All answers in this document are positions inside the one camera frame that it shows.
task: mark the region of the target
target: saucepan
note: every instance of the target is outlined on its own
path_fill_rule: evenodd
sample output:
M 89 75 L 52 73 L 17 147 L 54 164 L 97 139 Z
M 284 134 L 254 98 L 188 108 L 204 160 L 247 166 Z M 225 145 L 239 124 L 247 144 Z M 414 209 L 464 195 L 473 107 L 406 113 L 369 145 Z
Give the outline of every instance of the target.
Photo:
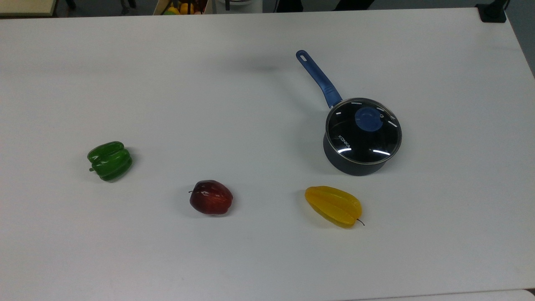
M 340 171 L 353 176 L 379 170 L 400 148 L 398 118 L 375 100 L 362 97 L 342 100 L 306 51 L 299 50 L 296 57 L 320 86 L 331 108 L 323 136 L 327 159 Z

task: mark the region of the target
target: apple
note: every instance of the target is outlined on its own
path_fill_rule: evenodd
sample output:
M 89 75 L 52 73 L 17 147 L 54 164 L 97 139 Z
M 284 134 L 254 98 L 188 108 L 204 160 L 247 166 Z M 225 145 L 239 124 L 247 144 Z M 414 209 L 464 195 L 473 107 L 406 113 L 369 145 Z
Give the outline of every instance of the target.
M 193 188 L 189 203 L 195 210 L 211 215 L 225 214 L 232 205 L 232 193 L 215 180 L 199 181 Z

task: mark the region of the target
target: pot handle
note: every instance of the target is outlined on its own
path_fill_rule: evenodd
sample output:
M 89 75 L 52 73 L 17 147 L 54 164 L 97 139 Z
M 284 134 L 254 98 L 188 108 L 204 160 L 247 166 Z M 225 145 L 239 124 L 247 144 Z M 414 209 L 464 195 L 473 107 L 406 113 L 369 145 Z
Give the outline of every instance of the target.
M 303 67 L 308 71 L 310 76 L 318 83 L 319 87 L 323 91 L 325 100 L 329 108 L 332 108 L 337 103 L 342 101 L 342 97 L 338 94 L 338 91 L 333 86 L 329 78 L 323 73 L 323 71 L 318 67 L 314 60 L 308 55 L 304 50 L 299 50 L 295 56 L 297 60 L 303 65 Z

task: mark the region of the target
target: green bell pepper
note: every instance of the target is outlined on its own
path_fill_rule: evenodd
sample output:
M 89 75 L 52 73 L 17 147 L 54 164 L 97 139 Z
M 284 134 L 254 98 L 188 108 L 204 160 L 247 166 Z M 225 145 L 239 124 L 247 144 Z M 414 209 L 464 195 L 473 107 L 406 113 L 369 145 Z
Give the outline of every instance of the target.
M 130 153 L 119 141 L 95 147 L 87 154 L 87 159 L 91 162 L 89 171 L 95 171 L 104 181 L 118 178 L 132 165 Z

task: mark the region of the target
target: bell pepper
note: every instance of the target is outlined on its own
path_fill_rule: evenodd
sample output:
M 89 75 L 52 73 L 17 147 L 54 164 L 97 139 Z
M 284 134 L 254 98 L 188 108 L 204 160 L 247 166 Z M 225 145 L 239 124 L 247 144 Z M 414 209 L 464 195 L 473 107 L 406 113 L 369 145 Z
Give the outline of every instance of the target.
M 361 203 L 353 195 L 329 186 L 309 187 L 304 193 L 308 204 L 333 224 L 351 228 L 362 215 Z
M 130 153 L 119 141 L 95 147 L 87 154 L 87 159 L 91 162 L 89 171 L 95 171 L 104 181 L 118 178 L 132 165 Z

